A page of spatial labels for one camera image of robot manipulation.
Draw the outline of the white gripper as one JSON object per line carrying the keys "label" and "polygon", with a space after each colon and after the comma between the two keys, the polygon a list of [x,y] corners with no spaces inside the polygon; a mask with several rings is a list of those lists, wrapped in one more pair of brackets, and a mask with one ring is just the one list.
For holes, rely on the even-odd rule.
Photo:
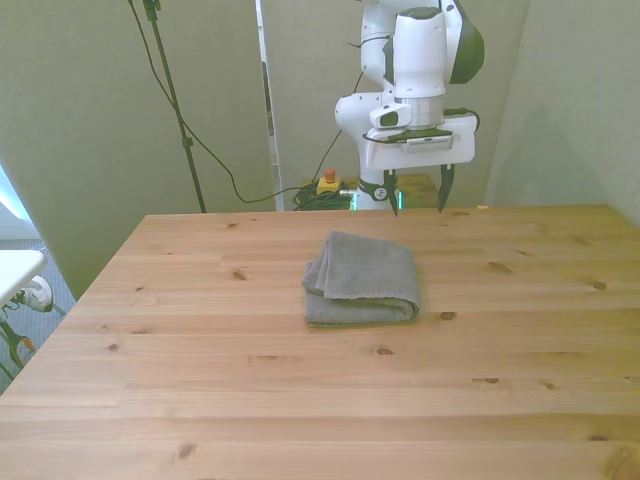
{"label": "white gripper", "polygon": [[363,135],[365,165],[384,171],[384,187],[394,215],[398,215],[395,170],[441,166],[438,211],[445,209],[454,182],[454,166],[475,157],[476,116],[448,116],[435,129],[370,129]]}

